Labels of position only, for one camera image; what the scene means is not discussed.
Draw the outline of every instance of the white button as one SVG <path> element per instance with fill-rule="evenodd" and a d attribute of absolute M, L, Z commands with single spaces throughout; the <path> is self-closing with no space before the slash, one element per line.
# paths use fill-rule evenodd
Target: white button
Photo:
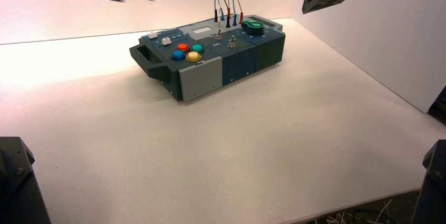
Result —
<path fill-rule="evenodd" d="M 164 46 L 166 46 L 166 45 L 171 44 L 172 41 L 170 40 L 169 37 L 165 37 L 165 38 L 163 38 L 163 39 L 161 40 L 161 43 L 162 43 Z"/>
<path fill-rule="evenodd" d="M 154 39 L 154 38 L 158 37 L 158 34 L 152 33 L 152 34 L 149 34 L 148 36 L 149 36 L 149 39 Z"/>

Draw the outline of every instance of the green knob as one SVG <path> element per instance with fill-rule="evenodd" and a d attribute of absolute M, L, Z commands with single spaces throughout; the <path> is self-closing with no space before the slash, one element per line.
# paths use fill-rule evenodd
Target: green knob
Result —
<path fill-rule="evenodd" d="M 241 22 L 241 27 L 245 30 L 245 32 L 248 35 L 251 35 L 251 36 L 263 35 L 264 25 L 261 22 L 243 21 L 243 22 Z"/>

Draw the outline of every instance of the blue plug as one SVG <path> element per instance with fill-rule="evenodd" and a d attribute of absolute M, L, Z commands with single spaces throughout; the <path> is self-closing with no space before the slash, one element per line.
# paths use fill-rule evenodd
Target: blue plug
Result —
<path fill-rule="evenodd" d="M 237 14 L 234 14 L 234 23 L 233 26 L 237 26 Z"/>
<path fill-rule="evenodd" d="M 220 13 L 221 13 L 220 21 L 224 21 L 225 20 L 225 16 L 223 15 L 223 9 L 222 8 L 220 8 Z"/>

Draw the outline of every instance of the red button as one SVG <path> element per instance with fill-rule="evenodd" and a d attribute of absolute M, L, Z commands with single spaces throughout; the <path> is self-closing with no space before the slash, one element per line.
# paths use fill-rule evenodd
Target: red button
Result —
<path fill-rule="evenodd" d="M 184 53 L 188 53 L 190 51 L 189 45 L 187 44 L 179 44 L 177 50 L 180 50 Z"/>

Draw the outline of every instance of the white wall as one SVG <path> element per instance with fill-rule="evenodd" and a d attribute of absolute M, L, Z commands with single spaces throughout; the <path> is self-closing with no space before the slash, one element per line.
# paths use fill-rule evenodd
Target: white wall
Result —
<path fill-rule="evenodd" d="M 289 17 L 292 0 L 241 0 L 245 14 Z M 212 18 L 213 0 L 0 0 L 0 44 L 163 29 Z"/>
<path fill-rule="evenodd" d="M 421 111 L 446 85 L 446 0 L 346 0 L 292 16 Z"/>

